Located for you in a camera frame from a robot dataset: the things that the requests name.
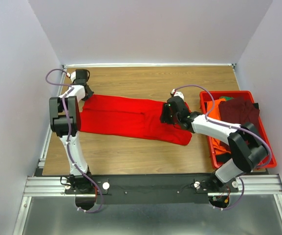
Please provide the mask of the red t shirt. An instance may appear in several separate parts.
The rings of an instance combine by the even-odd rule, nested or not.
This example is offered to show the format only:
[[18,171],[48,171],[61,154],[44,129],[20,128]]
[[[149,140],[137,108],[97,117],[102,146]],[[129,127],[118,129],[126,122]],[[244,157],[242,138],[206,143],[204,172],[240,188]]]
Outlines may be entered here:
[[94,94],[85,101],[81,132],[165,141],[186,146],[188,131],[160,122],[162,101]]

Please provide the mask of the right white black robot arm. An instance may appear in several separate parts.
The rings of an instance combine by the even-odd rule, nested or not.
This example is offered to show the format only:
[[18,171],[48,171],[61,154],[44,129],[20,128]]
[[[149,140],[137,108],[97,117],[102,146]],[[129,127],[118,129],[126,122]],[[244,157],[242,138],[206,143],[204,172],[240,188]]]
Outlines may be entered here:
[[222,191],[237,176],[253,171],[272,152],[252,123],[244,125],[219,121],[199,112],[190,112],[184,100],[172,96],[162,105],[161,123],[177,125],[184,131],[203,134],[227,144],[231,158],[215,170],[202,185]]

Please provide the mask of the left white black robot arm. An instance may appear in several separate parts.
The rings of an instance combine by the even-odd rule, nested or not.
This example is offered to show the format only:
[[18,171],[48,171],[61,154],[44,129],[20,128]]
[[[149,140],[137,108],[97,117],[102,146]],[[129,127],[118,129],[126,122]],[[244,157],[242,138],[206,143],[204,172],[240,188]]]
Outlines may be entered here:
[[88,100],[94,94],[87,84],[90,72],[87,69],[76,69],[72,73],[63,69],[50,72],[54,71],[61,71],[71,81],[66,84],[67,90],[62,95],[49,99],[50,128],[63,144],[69,162],[70,173],[65,186],[74,192],[88,194],[93,191],[94,184],[80,144],[79,102]]

